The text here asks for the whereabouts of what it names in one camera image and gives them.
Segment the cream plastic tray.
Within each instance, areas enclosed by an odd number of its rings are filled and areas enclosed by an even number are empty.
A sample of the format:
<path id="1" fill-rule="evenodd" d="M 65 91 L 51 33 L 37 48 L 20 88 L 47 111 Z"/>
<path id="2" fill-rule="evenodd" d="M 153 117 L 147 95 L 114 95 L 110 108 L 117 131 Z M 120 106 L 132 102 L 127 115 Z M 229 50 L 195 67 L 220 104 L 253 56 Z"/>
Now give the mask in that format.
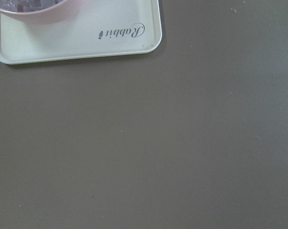
<path id="1" fill-rule="evenodd" d="M 161 39 L 156 0 L 90 0 L 72 17 L 48 25 L 0 13 L 0 62 L 5 64 L 142 54 Z"/>

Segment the pink bowl with ice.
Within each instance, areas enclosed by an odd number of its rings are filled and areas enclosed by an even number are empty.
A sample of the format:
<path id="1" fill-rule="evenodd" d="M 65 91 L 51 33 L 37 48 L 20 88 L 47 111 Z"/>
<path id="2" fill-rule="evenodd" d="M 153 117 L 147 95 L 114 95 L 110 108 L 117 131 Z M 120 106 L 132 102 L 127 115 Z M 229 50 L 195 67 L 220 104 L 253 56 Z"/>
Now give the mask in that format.
<path id="1" fill-rule="evenodd" d="M 33 12 L 11 12 L 0 8 L 0 14 L 30 24 L 52 24 L 75 15 L 86 0 L 63 0 L 49 8 Z"/>

